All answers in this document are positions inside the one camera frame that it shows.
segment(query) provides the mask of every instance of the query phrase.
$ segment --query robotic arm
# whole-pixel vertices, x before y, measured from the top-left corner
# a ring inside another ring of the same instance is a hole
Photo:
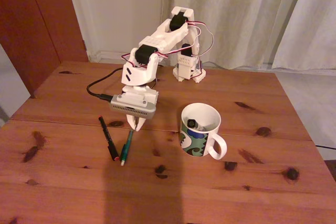
[[[156,79],[158,64],[168,54],[178,53],[178,65],[173,70],[178,81],[193,78],[198,83],[205,77],[197,56],[201,30],[192,24],[194,11],[176,6],[171,13],[172,19],[166,19],[139,43],[139,48],[132,49],[123,66],[121,82],[125,87],[122,94],[114,95],[111,100],[111,108],[125,113],[136,131],[155,113],[159,93],[146,84]],[[180,49],[171,51],[175,46]]]

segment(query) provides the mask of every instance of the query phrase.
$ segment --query wooden table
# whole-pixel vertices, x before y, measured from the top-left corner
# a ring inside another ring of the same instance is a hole
[[[119,125],[109,130],[120,151],[125,115],[86,93],[116,67],[63,63],[1,129],[0,223],[336,222],[336,183],[274,74],[207,70],[195,84],[159,68],[156,114],[134,134],[121,167],[98,116]],[[117,72],[92,90],[122,87]],[[222,116],[228,152],[221,161],[179,146],[180,113],[193,102]],[[37,154],[23,162],[33,146]],[[237,166],[229,171],[225,162]]]

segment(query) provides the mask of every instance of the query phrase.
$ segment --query white mug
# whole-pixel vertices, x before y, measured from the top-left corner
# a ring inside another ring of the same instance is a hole
[[[188,120],[193,119],[202,131],[188,127]],[[203,157],[210,154],[214,159],[221,159],[227,151],[225,140],[219,136],[221,117],[217,110],[205,103],[192,103],[186,106],[181,115],[180,144],[189,155]],[[220,152],[214,149],[215,142]]]

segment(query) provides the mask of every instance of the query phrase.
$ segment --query pen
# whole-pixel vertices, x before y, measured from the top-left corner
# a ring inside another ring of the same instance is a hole
[[[112,157],[112,160],[113,161],[119,160],[119,154],[117,152],[117,149],[115,148],[115,145],[112,142],[112,138],[110,136],[109,130],[107,129],[107,126],[105,124],[105,121],[104,121],[103,117],[100,116],[98,119],[100,121],[101,127],[103,128],[103,132],[104,132],[104,135],[106,137],[107,143],[109,144],[108,149],[110,151],[110,155]]]
[[[127,142],[126,144],[124,144],[123,148],[122,148],[122,153],[121,153],[121,166],[124,166],[126,159],[127,159],[127,155],[128,155],[128,151],[130,149],[131,146],[131,141],[132,141],[132,136],[133,136],[133,129],[130,129],[130,132],[128,133],[128,137],[127,137]]]

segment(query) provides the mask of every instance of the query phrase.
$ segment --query wood knot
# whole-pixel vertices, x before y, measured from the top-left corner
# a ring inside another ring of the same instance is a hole
[[[268,128],[268,127],[260,127],[260,128],[256,131],[256,134],[257,134],[258,136],[263,136],[263,137],[269,136],[271,133],[272,133],[272,131],[271,131],[271,129]]]
[[[9,224],[17,224],[17,217],[14,217]]]
[[[155,173],[163,173],[166,170],[166,167],[164,165],[159,165],[157,168],[155,168]]]
[[[238,150],[238,154],[242,156],[249,163],[263,164],[263,161],[261,161],[260,158],[248,152],[247,150],[244,149]]]
[[[33,157],[37,154],[38,147],[33,146],[32,148],[29,149],[28,152],[25,153],[25,157],[23,158],[23,162],[26,163],[30,160],[32,160]]]
[[[245,190],[247,190],[247,191],[250,191],[250,190],[251,190],[251,187],[248,186],[248,185],[243,186],[243,188],[244,188]]]
[[[124,125],[124,122],[122,121],[113,121],[108,124],[111,127],[121,127]]]
[[[29,179],[27,182],[26,182],[27,185],[30,185],[30,186],[36,186],[36,185],[39,185],[39,183],[37,183],[35,180],[33,179]]]
[[[153,149],[152,153],[155,157],[160,157],[161,156],[160,152],[157,149]]]
[[[238,165],[237,162],[229,162],[229,161],[224,162],[224,168],[230,172],[236,169],[237,165]]]
[[[33,131],[33,137],[35,138],[37,148],[39,150],[42,149],[47,142],[46,138],[39,131]]]
[[[155,175],[156,177],[160,179],[168,178],[168,175],[162,174],[166,170],[166,167],[164,165],[159,165],[157,168],[155,168]]]
[[[160,179],[168,178],[168,175],[163,175],[163,174],[155,174],[155,175]]]
[[[73,73],[73,72],[68,71],[68,70],[61,71],[61,72],[58,72],[58,73],[64,73],[64,74],[77,74],[77,73]]]
[[[300,176],[300,173],[298,170],[296,170],[295,168],[293,167],[289,167],[285,172],[284,172],[284,175],[290,179],[290,180],[298,180],[299,179],[299,176]]]
[[[235,102],[239,107],[248,109],[248,110],[256,110],[255,108],[243,103],[243,102]]]

